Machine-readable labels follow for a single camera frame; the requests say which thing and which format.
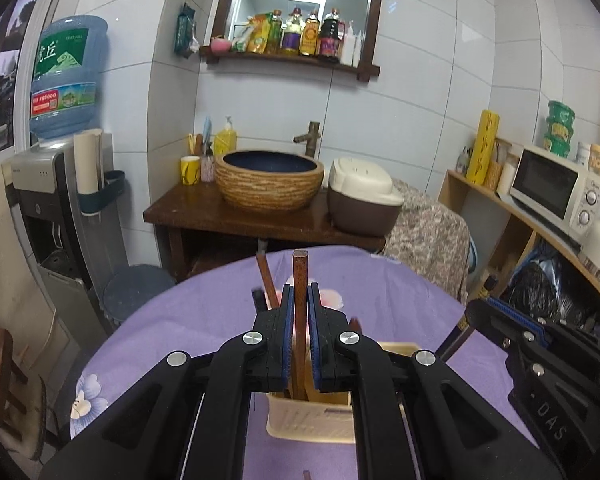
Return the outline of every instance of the wooden mirror frame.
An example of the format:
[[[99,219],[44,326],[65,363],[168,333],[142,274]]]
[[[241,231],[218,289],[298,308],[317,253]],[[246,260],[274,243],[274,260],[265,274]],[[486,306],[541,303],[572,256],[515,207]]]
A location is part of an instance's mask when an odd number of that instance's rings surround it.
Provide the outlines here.
[[[224,36],[226,30],[226,20],[229,17],[232,0],[218,0],[216,9],[216,18],[211,30],[211,37]],[[339,63],[332,63],[309,56],[280,56],[278,54],[254,54],[251,52],[225,52],[222,54],[213,54],[209,46],[200,48],[200,56],[206,58],[206,62],[214,64],[220,57],[231,57],[234,59],[268,59],[273,61],[286,61],[313,66],[322,66],[330,70],[341,70],[357,74],[358,81],[369,82],[371,76],[377,77],[380,74],[380,67],[374,65],[374,52],[376,50],[376,36],[378,35],[378,22],[380,20],[380,7],[382,0],[371,0],[369,4],[368,15],[366,17],[365,43],[360,53],[360,63],[357,67],[346,66]]]

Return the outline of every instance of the wooden countertop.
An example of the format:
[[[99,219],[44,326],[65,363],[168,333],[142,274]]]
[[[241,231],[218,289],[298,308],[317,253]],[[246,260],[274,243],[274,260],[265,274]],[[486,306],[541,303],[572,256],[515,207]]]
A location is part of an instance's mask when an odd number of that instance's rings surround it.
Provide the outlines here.
[[[593,287],[600,294],[600,282],[591,274],[582,264],[582,262],[578,259],[577,253],[574,249],[564,240],[562,240],[555,232],[551,231],[547,226],[539,222],[536,218],[531,216],[529,213],[521,209],[519,206],[513,202],[513,199],[507,195],[502,199],[498,197],[493,191],[486,189],[483,186],[478,186],[477,184],[472,184],[464,176],[455,171],[448,170],[447,174],[449,178],[453,178],[462,184],[470,187],[471,189],[476,190],[481,195],[487,197],[492,202],[495,202],[500,207],[506,209],[512,215],[515,215],[517,218],[522,220],[526,225],[531,227],[534,231],[536,231],[542,238],[544,238],[547,242],[549,242],[554,248],[558,250],[558,252],[564,256],[576,269],[582,274],[587,281],[593,285]]]
[[[231,206],[222,198],[215,183],[178,184],[150,206],[142,217],[145,222],[171,228],[311,244],[350,245],[373,252],[384,248],[384,238],[351,235],[332,227],[327,193],[322,190],[304,209],[263,214]]]

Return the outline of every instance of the white bottle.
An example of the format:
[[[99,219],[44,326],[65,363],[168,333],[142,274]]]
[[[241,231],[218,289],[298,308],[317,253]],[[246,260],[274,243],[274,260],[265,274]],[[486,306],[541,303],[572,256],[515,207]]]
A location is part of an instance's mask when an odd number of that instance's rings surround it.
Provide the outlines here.
[[[352,65],[357,67],[360,63],[360,55],[362,54],[362,32],[356,34],[356,45],[353,48],[353,62]]]
[[[356,36],[353,33],[353,22],[349,22],[349,28],[342,42],[342,52],[340,54],[340,63],[351,66],[353,62],[353,51],[356,48]]]

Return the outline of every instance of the blue water bottle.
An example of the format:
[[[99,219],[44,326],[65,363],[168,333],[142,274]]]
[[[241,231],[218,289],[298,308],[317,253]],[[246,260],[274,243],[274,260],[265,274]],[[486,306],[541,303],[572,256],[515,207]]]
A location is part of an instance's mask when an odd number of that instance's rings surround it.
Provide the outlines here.
[[[107,22],[97,16],[63,18],[42,31],[29,121],[38,138],[62,137],[92,125],[106,41]]]

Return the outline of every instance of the blue gripper pad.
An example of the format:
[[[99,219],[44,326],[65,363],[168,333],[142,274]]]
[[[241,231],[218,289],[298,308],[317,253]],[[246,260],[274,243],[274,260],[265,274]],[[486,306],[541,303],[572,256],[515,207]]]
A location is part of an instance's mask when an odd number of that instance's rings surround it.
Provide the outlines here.
[[[282,347],[282,380],[287,384],[291,370],[292,331],[294,326],[294,288],[291,285],[285,285],[282,290],[282,304],[280,307],[283,306],[286,306],[286,316],[285,343]]]
[[[523,328],[529,330],[529,332],[536,336],[538,342],[540,343],[540,346],[542,346],[543,348],[547,348],[549,346],[548,341],[544,337],[544,327],[541,324],[536,323],[531,318],[527,317],[525,314],[518,312],[502,300],[498,300],[497,298],[492,298],[491,296],[488,296],[485,301],[488,305],[501,311],[503,314],[505,314],[505,316],[510,317],[515,322],[520,324]]]
[[[316,302],[320,305],[320,292],[318,284],[312,283],[306,292],[306,301],[309,317],[309,345],[311,347],[311,368],[314,375],[314,388],[320,390],[321,373],[320,373],[320,342],[318,339],[318,326],[315,319]]]

